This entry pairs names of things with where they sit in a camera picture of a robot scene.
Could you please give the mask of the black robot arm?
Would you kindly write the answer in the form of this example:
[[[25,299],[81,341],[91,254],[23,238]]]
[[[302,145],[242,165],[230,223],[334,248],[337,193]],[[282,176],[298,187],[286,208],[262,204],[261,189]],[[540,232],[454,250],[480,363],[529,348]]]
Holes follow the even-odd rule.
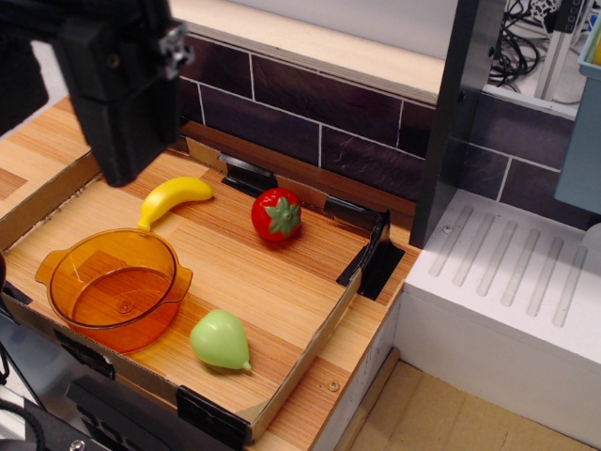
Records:
[[[179,136],[186,34],[166,1],[2,2],[1,131],[48,101],[32,46],[47,43],[107,182],[131,183]]]

